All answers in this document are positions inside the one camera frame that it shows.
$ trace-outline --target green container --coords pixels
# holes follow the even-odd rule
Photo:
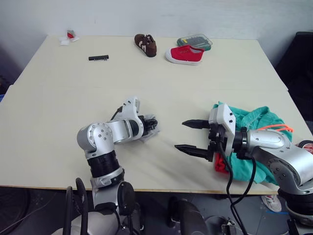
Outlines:
[[[204,50],[210,50],[212,44],[213,43],[202,33],[178,38],[177,40],[178,46],[190,45],[194,48],[202,48]]]

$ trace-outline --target red shoe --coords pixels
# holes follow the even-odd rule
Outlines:
[[[204,50],[190,45],[169,49],[165,53],[166,59],[176,64],[197,65],[201,62]]]

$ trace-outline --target brown baby shoe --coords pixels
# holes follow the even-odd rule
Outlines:
[[[144,34],[135,36],[135,44],[140,47],[148,57],[154,57],[157,54],[157,45],[153,37]]]

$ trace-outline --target green cloth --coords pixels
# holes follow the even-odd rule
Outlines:
[[[259,129],[264,126],[274,124],[284,124],[284,121],[280,119],[276,114],[269,111],[267,106],[257,108],[251,112],[234,107],[229,107],[236,117],[236,130],[239,131],[242,127],[246,127],[248,130]],[[289,131],[282,131],[289,140],[292,140],[292,133]],[[228,157],[228,161],[231,163],[231,167],[234,172],[234,179],[241,181],[249,181],[252,173],[252,161],[251,160],[239,160],[236,153],[232,153]],[[256,173],[254,177],[255,183],[268,182],[277,185],[275,178],[270,170],[266,168],[262,163],[257,162]]]

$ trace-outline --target shoe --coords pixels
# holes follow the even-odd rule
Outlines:
[[[153,37],[148,34],[137,34],[135,36],[135,44],[141,48],[148,57],[154,57],[157,54],[157,45]]]
[[[281,212],[282,204],[280,203],[277,195],[261,196],[263,203],[273,212]]]
[[[194,48],[190,45],[176,47],[169,49],[165,53],[166,59],[172,63],[183,65],[198,65],[204,50],[201,48]]]

